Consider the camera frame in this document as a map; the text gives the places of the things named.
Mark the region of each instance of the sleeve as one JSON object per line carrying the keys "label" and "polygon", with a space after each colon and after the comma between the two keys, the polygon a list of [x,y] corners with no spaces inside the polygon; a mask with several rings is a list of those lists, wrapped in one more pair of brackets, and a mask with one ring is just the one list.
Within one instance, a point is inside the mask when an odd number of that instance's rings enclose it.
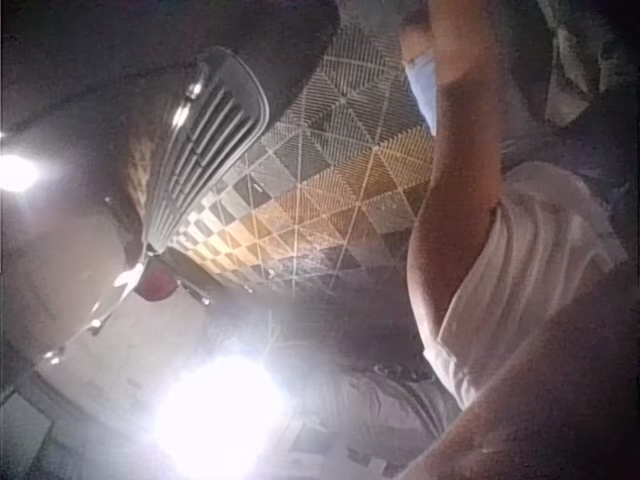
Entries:
{"label": "sleeve", "polygon": [[572,210],[533,195],[501,199],[487,243],[454,295],[425,356],[461,408],[468,406],[542,322],[613,268]]}

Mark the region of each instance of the ceiling light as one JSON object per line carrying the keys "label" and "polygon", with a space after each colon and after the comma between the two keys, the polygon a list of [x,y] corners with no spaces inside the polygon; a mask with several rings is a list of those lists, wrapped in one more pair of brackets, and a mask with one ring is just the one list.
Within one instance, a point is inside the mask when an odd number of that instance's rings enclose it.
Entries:
{"label": "ceiling light", "polygon": [[38,170],[18,155],[0,155],[0,189],[24,192],[38,180]]}
{"label": "ceiling light", "polygon": [[188,95],[195,99],[198,95],[200,95],[200,92],[202,92],[202,83],[198,82],[198,83],[194,83],[193,85],[191,85],[191,87],[189,87],[189,93]]}
{"label": "ceiling light", "polygon": [[186,105],[182,105],[181,107],[178,107],[178,110],[176,110],[176,113],[173,116],[174,127],[180,128],[182,125],[184,125],[184,121],[187,119],[187,116],[189,115],[190,108],[191,108],[191,105],[188,103]]}
{"label": "ceiling light", "polygon": [[173,387],[155,434],[184,475],[237,479],[251,470],[283,413],[284,400],[260,365],[224,357]]}

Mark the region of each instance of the white shirt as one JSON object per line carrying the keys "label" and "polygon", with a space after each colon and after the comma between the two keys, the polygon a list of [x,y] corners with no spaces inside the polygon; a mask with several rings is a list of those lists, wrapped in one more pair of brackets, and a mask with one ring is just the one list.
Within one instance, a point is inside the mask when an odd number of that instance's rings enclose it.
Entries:
{"label": "white shirt", "polygon": [[523,341],[625,259],[579,177],[528,163],[505,179],[486,245],[425,357],[466,408]]}

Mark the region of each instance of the patterned ceiling tile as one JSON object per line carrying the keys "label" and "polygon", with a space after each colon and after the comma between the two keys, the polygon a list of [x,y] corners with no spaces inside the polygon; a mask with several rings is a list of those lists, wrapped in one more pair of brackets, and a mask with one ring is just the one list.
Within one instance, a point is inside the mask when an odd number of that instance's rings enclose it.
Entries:
{"label": "patterned ceiling tile", "polygon": [[340,234],[326,217],[320,217],[300,225],[300,232],[319,250],[339,245],[343,242]]}
{"label": "patterned ceiling tile", "polygon": [[178,244],[182,246],[182,248],[185,248],[187,250],[190,250],[192,248],[196,248],[196,244],[190,242],[189,240],[187,240],[187,237],[185,237],[184,235],[180,235],[178,237],[177,240]]}
{"label": "patterned ceiling tile", "polygon": [[356,243],[360,241],[373,241],[378,238],[378,232],[367,218],[366,213],[358,208],[353,226],[349,235],[349,242]]}
{"label": "patterned ceiling tile", "polygon": [[196,247],[195,250],[192,250],[192,251],[198,252],[200,255],[202,255],[204,260],[211,260],[216,256],[216,255],[213,254],[212,250],[207,248],[207,244],[206,243],[201,243],[200,245],[198,245]]}
{"label": "patterned ceiling tile", "polygon": [[390,70],[404,70],[402,66],[402,54],[400,51],[400,42],[394,33],[390,34],[373,34],[369,38],[380,54],[384,57],[385,64]]}
{"label": "patterned ceiling tile", "polygon": [[385,150],[380,151],[380,156],[400,188],[410,187],[429,179],[431,173],[429,159],[416,160]]}
{"label": "patterned ceiling tile", "polygon": [[351,229],[351,223],[353,222],[355,212],[356,208],[352,207],[332,213],[328,216],[328,220],[331,222],[333,228],[336,229],[336,232],[338,232],[345,241],[349,238],[349,230]]}
{"label": "patterned ceiling tile", "polygon": [[231,250],[235,250],[240,247],[240,242],[229,231],[222,231],[218,234],[220,238],[229,246]]}
{"label": "patterned ceiling tile", "polygon": [[347,106],[365,130],[370,142],[376,143],[382,114],[391,86],[391,76],[385,76],[347,98]]}
{"label": "patterned ceiling tile", "polygon": [[391,81],[379,142],[385,142],[416,125],[424,124],[411,95],[406,75],[404,72],[398,73]]}
{"label": "patterned ceiling tile", "polygon": [[260,141],[267,150],[272,152],[299,131],[299,125],[289,125],[287,123],[278,122],[262,136]]}
{"label": "patterned ceiling tile", "polygon": [[349,290],[372,287],[375,285],[375,279],[371,278],[364,268],[354,268],[351,270],[341,270],[338,277],[343,282],[343,288]]}
{"label": "patterned ceiling tile", "polygon": [[223,233],[224,232],[216,233],[213,237],[209,237],[209,239],[207,240],[207,242],[210,243],[213,248],[215,248],[221,254],[231,251],[229,245],[227,245],[227,243],[220,237],[220,235],[222,235]]}
{"label": "patterned ceiling tile", "polygon": [[266,155],[253,167],[251,175],[274,198],[290,190],[296,184],[294,176],[282,165],[280,160],[271,154]]}
{"label": "patterned ceiling tile", "polygon": [[195,240],[196,245],[200,242],[204,242],[207,239],[205,234],[200,232],[196,225],[189,225],[186,234],[191,235],[191,237]]}
{"label": "patterned ceiling tile", "polygon": [[296,134],[274,150],[273,155],[287,169],[292,178],[298,178],[300,169],[300,134]]}
{"label": "patterned ceiling tile", "polygon": [[236,183],[240,177],[247,174],[247,170],[247,159],[246,156],[243,155],[238,160],[236,160],[236,162],[229,168],[229,170],[226,171],[226,173],[222,177],[225,185],[233,185],[234,183]]}
{"label": "patterned ceiling tile", "polygon": [[237,268],[236,265],[231,262],[229,257],[227,257],[227,254],[220,255],[215,260],[220,265],[222,272],[227,272],[229,270],[234,270],[235,268]]}
{"label": "patterned ceiling tile", "polygon": [[393,258],[402,259],[406,257],[412,231],[413,228],[407,228],[382,235],[382,241]]}
{"label": "patterned ceiling tile", "polygon": [[341,58],[326,58],[320,68],[342,95],[357,92],[387,73],[385,67],[367,65]]}
{"label": "patterned ceiling tile", "polygon": [[274,259],[290,257],[293,254],[293,251],[289,250],[289,247],[277,235],[265,238],[260,242],[260,245],[266,248],[269,251],[269,256]]}
{"label": "patterned ceiling tile", "polygon": [[[217,223],[217,229],[214,230],[209,226],[209,222],[205,222],[203,220],[203,215],[207,215],[210,216],[211,218],[215,219],[214,224]],[[193,222],[193,225],[200,231],[200,233],[202,233],[202,235],[205,236],[205,238],[209,238],[210,236],[212,236],[213,234],[215,234],[216,232],[218,232],[221,228],[222,225],[220,224],[220,222],[218,222],[218,220],[211,215],[211,212],[209,210],[204,210],[204,212],[202,212],[198,218],[196,219],[195,222]]]}
{"label": "patterned ceiling tile", "polygon": [[330,163],[325,159],[318,146],[313,143],[309,134],[302,134],[298,181],[304,182],[312,176],[326,170],[329,166]]}
{"label": "patterned ceiling tile", "polygon": [[247,150],[247,166],[251,168],[253,165],[258,163],[260,160],[267,155],[267,149],[264,147],[262,142],[255,142],[249,150]]}
{"label": "patterned ceiling tile", "polygon": [[321,275],[330,271],[330,267],[322,252],[300,255],[296,259],[296,276]]}
{"label": "patterned ceiling tile", "polygon": [[213,202],[215,201],[216,201],[216,196],[214,195],[213,192],[209,192],[204,196],[204,198],[200,201],[200,203],[205,209],[207,209],[211,205],[213,205]]}
{"label": "patterned ceiling tile", "polygon": [[189,256],[196,263],[202,263],[207,261],[207,257],[205,257],[197,248],[195,250],[190,250]]}
{"label": "patterned ceiling tile", "polygon": [[347,249],[363,267],[393,265],[394,261],[380,238],[350,242]]}
{"label": "patterned ceiling tile", "polygon": [[309,79],[302,94],[300,114],[309,125],[331,110],[340,101],[340,93],[331,84],[322,70],[318,69]]}
{"label": "patterned ceiling tile", "polygon": [[411,207],[411,211],[417,217],[420,212],[420,208],[422,207],[422,203],[427,195],[427,190],[429,189],[426,182],[418,183],[417,185],[413,185],[412,187],[405,188],[402,192],[404,193],[409,206]]}
{"label": "patterned ceiling tile", "polygon": [[220,203],[225,206],[234,218],[242,218],[251,210],[249,204],[233,188],[225,190],[220,196]]}
{"label": "patterned ceiling tile", "polygon": [[378,233],[396,232],[413,226],[411,208],[404,195],[397,190],[363,203],[362,209]]}
{"label": "patterned ceiling tile", "polygon": [[260,251],[258,249],[257,243],[252,243],[251,245],[247,245],[246,248],[249,255],[251,255],[253,258],[257,259],[258,261],[262,261],[262,259],[260,258]]}
{"label": "patterned ceiling tile", "polygon": [[316,251],[313,243],[306,237],[299,228],[295,229],[296,255],[308,255]]}
{"label": "patterned ceiling tile", "polygon": [[386,71],[386,63],[374,43],[357,24],[338,31],[320,66],[336,89],[347,96]]}
{"label": "patterned ceiling tile", "polygon": [[372,139],[369,138],[358,118],[348,107],[346,99],[341,100],[334,108],[318,117],[318,119],[309,125],[309,129],[336,137],[347,138],[356,142],[372,142]]}
{"label": "patterned ceiling tile", "polygon": [[233,185],[233,189],[247,205],[251,205],[254,209],[260,208],[272,198],[251,174],[238,180]]}
{"label": "patterned ceiling tile", "polygon": [[209,270],[213,275],[216,275],[222,271],[222,267],[215,260],[207,260],[204,262],[204,268]]}
{"label": "patterned ceiling tile", "polygon": [[294,222],[277,202],[268,202],[255,211],[256,216],[275,233],[293,228]]}
{"label": "patterned ceiling tile", "polygon": [[256,285],[257,283],[262,282],[262,276],[258,275],[255,270],[251,267],[244,267],[240,269],[240,273],[244,278],[247,279],[249,283],[252,285]]}
{"label": "patterned ceiling tile", "polygon": [[298,189],[298,208],[296,211],[296,223],[307,223],[320,215],[320,210],[301,189]]}
{"label": "patterned ceiling tile", "polygon": [[240,221],[249,233],[259,240],[262,240],[273,233],[271,229],[253,213],[242,218]]}
{"label": "patterned ceiling tile", "polygon": [[265,264],[267,278],[269,280],[286,280],[294,276],[295,260],[292,257]]}
{"label": "patterned ceiling tile", "polygon": [[231,225],[227,227],[227,232],[233,235],[233,237],[240,243],[242,246],[250,245],[255,243],[256,238],[247,230],[242,222],[239,220],[233,222]]}
{"label": "patterned ceiling tile", "polygon": [[434,147],[434,139],[423,124],[417,125],[380,145],[383,150],[424,162],[431,162]]}
{"label": "patterned ceiling tile", "polygon": [[256,265],[260,261],[257,257],[257,249],[256,255],[253,255],[247,247],[240,247],[237,250],[234,250],[233,253],[235,253],[245,265]]}
{"label": "patterned ceiling tile", "polygon": [[369,142],[359,142],[326,133],[309,131],[309,136],[320,150],[324,158],[333,165],[342,165],[353,157],[371,149]]}
{"label": "patterned ceiling tile", "polygon": [[374,153],[371,159],[369,175],[366,177],[366,183],[362,191],[362,200],[369,200],[397,188],[398,186],[393,181],[393,177],[382,158],[379,154]]}
{"label": "patterned ceiling tile", "polygon": [[355,198],[360,198],[362,193],[362,186],[367,178],[367,171],[371,162],[371,152],[371,149],[367,149],[352,158],[351,161],[343,163],[335,169]]}
{"label": "patterned ceiling tile", "polygon": [[301,189],[323,214],[344,210],[357,200],[334,168],[312,177],[301,185]]}
{"label": "patterned ceiling tile", "polygon": [[352,60],[378,67],[386,66],[384,57],[357,23],[347,23],[340,28],[327,49],[325,58]]}
{"label": "patterned ceiling tile", "polygon": [[278,237],[280,237],[280,240],[282,240],[289,250],[292,252],[296,251],[296,230],[294,228],[279,233]]}
{"label": "patterned ceiling tile", "polygon": [[209,207],[209,211],[218,219],[223,226],[227,226],[233,223],[236,220],[236,217],[233,216],[227,207],[222,205],[220,202],[215,202],[211,207]]}

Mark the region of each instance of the blue face mask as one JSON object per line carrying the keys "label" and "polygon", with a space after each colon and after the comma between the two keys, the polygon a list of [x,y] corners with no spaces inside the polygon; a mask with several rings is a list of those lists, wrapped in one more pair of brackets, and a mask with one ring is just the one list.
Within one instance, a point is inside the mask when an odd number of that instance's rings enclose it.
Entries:
{"label": "blue face mask", "polygon": [[418,103],[431,134],[436,134],[436,64],[432,52],[427,52],[405,64],[413,96]]}

